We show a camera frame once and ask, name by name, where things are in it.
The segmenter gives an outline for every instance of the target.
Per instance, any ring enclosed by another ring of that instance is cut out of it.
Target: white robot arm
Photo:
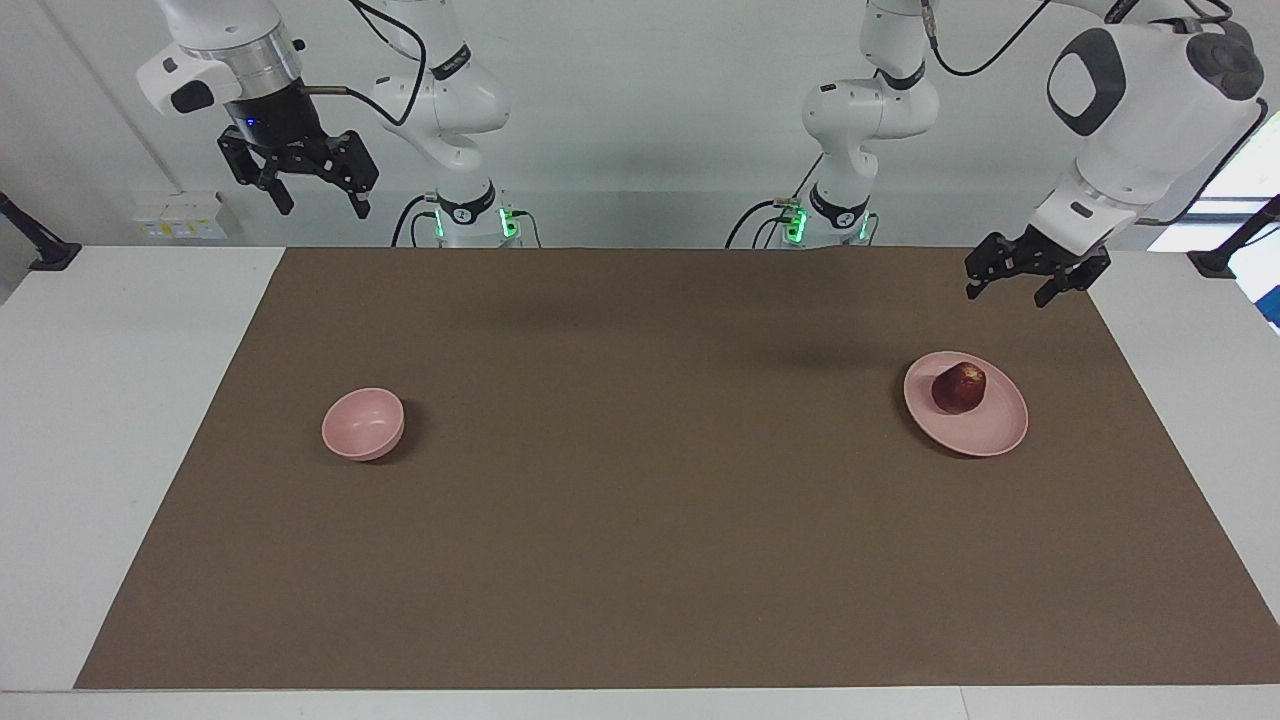
[[[924,77],[922,14],[919,0],[868,0],[860,45],[876,77],[824,83],[805,100],[804,126],[822,145],[823,163],[804,199],[806,229],[790,233],[782,247],[854,238],[879,170],[865,143],[923,135],[937,122],[938,92]]]
[[[452,0],[387,0],[387,12],[419,32],[426,42],[430,82],[419,91],[407,123],[383,127],[404,138],[431,165],[440,205],[438,232],[445,247],[502,247],[518,245],[484,156],[468,135],[500,129],[511,118],[511,97],[502,85],[472,59],[458,29]],[[416,58],[419,46],[404,33],[392,38]],[[383,106],[403,106],[415,78],[380,78],[374,99]]]
[[[360,133],[330,137],[302,82],[297,53],[271,0],[156,0],[174,42],[138,69],[163,114],[224,105],[233,126],[218,140],[241,184],[266,191],[283,214],[293,199],[280,173],[316,176],[343,190],[360,218],[378,167]],[[262,160],[259,165],[255,156]]]
[[[1055,63],[1050,105],[1084,145],[1021,237],[992,233],[969,255],[970,299],[1019,274],[1051,277],[1041,307],[1088,290],[1110,265],[1107,240],[1257,111],[1262,65],[1239,24],[1202,23],[1171,0],[1061,1],[1124,24],[1083,32]]]

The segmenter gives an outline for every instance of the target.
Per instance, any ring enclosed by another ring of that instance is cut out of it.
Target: dark red apple
[[[987,373],[973,363],[960,363],[933,380],[933,402],[948,415],[972,413],[987,397]]]

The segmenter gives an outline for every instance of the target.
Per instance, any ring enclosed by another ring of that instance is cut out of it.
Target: plate
[[[972,413],[950,415],[933,402],[933,380],[960,363],[973,363],[987,373],[987,396]],[[1021,391],[1000,368],[964,352],[925,355],[906,372],[906,409],[920,429],[943,447],[972,457],[1012,452],[1030,427]]]

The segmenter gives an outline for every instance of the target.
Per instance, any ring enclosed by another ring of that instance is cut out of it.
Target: pink plate
[[[335,455],[356,462],[378,460],[404,434],[404,405],[387,389],[357,389],[334,402],[320,434]]]
[[[933,380],[960,363],[987,373],[987,397],[964,415],[948,415],[933,402]],[[925,355],[906,372],[906,407],[931,438],[963,455],[995,457],[1011,452],[1027,438],[1027,401],[1014,380],[991,363],[964,352]]]

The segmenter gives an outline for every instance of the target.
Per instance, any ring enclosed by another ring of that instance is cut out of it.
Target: white table
[[[282,254],[90,247],[0,306],[0,717],[1280,717],[1280,685],[72,692]],[[1280,338],[1180,255],[1116,254],[1092,293],[1276,614]]]

